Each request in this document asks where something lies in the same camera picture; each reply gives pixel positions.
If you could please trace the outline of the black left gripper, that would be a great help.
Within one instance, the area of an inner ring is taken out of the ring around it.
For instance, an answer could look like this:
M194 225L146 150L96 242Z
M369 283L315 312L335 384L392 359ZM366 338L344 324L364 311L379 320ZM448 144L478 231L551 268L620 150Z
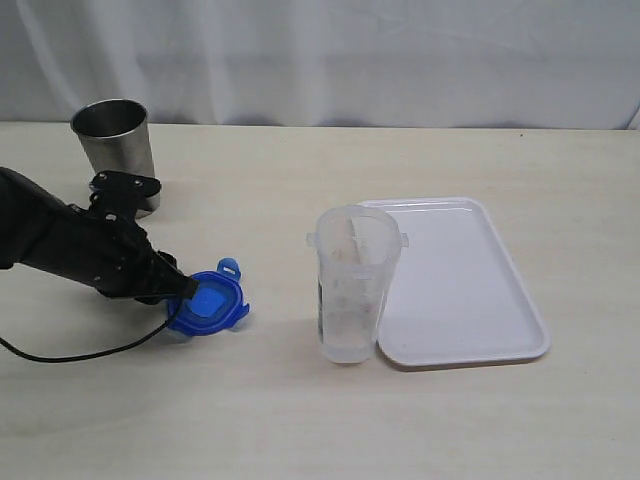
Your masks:
M90 182L90 205L75 211L83 227L79 253L87 284L111 299L156 304L166 298L192 299L199 282L185 275L174 256L156 251L137 214L159 197L159 180L103 170Z

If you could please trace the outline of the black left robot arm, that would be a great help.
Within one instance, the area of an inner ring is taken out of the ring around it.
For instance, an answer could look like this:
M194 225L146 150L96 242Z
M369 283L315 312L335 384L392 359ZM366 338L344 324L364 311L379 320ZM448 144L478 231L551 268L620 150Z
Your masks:
M90 205L66 204L24 175L1 170L1 267L23 264L89 286L107 298L145 304L190 299L196 280L157 251L137 224L161 190L151 177L105 170L90 183Z

